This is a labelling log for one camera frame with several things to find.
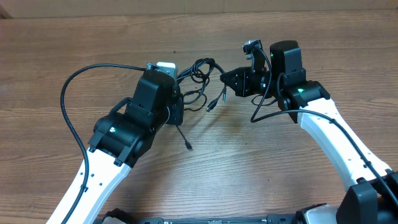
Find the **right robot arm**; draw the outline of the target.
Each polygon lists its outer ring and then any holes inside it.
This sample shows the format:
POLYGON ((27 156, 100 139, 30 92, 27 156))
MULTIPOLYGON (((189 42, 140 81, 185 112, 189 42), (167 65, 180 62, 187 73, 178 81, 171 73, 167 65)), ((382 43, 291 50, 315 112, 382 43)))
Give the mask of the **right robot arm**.
POLYGON ((277 103, 279 113, 289 115, 320 146, 345 188, 338 206, 311 205, 293 214, 268 215, 266 222, 396 223, 397 172, 360 140, 326 89, 307 79, 298 43, 276 42, 266 54, 259 40, 250 40, 243 51, 251 65, 222 74, 221 81, 237 96, 257 94, 277 103))

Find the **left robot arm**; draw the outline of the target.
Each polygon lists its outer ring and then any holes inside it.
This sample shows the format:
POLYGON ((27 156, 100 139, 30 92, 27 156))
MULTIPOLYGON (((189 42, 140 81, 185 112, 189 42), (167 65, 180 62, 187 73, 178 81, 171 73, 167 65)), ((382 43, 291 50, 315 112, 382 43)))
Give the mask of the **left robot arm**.
POLYGON ((145 69, 134 96, 95 124, 87 157, 48 222, 93 223, 113 190, 151 148, 160 128, 182 122, 177 70, 160 65, 145 69))

